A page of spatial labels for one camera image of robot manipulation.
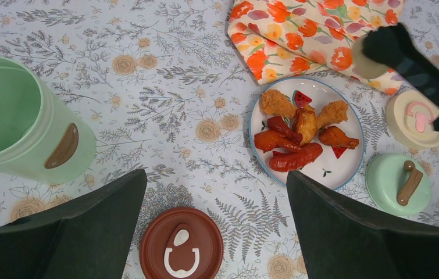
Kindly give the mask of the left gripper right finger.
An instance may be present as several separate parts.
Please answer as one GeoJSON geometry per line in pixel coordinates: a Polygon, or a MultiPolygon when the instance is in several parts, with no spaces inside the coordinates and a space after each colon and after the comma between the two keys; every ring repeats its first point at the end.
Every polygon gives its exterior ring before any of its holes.
{"type": "Polygon", "coordinates": [[[382,212],[298,171],[286,189],[309,278],[439,278],[439,227],[382,212]]]}

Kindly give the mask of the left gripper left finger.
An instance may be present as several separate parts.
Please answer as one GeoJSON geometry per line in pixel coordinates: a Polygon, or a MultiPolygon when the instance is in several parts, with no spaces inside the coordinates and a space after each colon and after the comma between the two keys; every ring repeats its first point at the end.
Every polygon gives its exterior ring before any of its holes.
{"type": "Polygon", "coordinates": [[[0,278],[121,278],[146,187],[134,170],[0,226],[0,278]]]}

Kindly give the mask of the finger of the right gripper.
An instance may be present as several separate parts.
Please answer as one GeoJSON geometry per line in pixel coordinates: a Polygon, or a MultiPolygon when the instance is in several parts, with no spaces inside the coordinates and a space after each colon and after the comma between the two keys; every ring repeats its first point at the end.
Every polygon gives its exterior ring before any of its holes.
{"type": "MultiPolygon", "coordinates": [[[[402,23],[367,33],[362,53],[370,60],[395,70],[404,80],[439,107],[439,69],[416,48],[402,23]]],[[[439,131],[439,116],[433,121],[439,131]]]]}

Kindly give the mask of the breaded fried chicken piece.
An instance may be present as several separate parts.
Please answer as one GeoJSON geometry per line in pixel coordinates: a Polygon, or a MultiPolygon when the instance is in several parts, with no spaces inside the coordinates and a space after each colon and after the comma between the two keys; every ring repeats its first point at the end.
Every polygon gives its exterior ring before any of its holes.
{"type": "Polygon", "coordinates": [[[279,90],[266,90],[260,96],[260,109],[267,115],[293,119],[298,108],[279,90]]]}

